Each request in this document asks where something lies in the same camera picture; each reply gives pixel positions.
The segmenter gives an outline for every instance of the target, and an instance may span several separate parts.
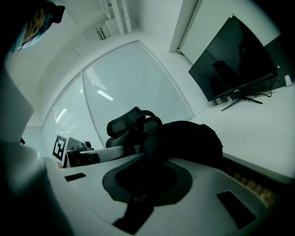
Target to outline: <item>frosted glass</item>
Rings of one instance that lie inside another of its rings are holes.
[[[103,148],[87,108],[80,75],[72,80],[54,104],[53,116],[58,135],[90,141],[94,149]]]
[[[172,79],[139,42],[111,51],[83,70],[96,131],[105,145],[107,124],[133,107],[150,110],[163,123],[191,120],[191,111]]]
[[[56,133],[54,129],[54,123],[53,123],[53,114],[52,114],[52,109],[48,113],[44,125],[43,125],[43,135],[44,135],[44,141],[45,141],[45,146],[47,150],[47,156],[51,157],[55,140],[56,140]]]

